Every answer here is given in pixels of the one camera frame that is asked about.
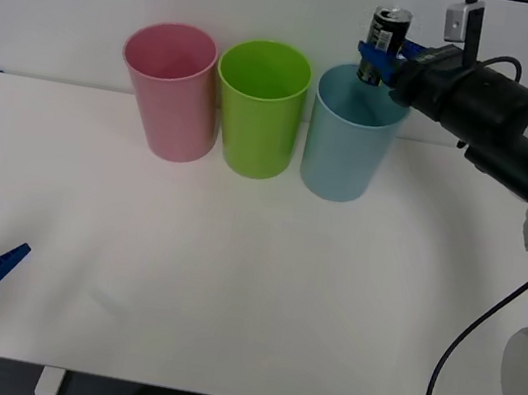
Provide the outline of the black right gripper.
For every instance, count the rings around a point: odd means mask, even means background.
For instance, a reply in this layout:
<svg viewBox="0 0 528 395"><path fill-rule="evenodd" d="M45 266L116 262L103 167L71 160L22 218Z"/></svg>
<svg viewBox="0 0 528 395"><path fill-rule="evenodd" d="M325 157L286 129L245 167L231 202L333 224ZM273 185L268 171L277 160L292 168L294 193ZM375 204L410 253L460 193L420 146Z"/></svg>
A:
<svg viewBox="0 0 528 395"><path fill-rule="evenodd" d="M443 102L465 71L463 51L452 45L428 48L404 40L400 54L385 53L360 41L357 77L364 82L391 86L390 97L438 121Z"/></svg>

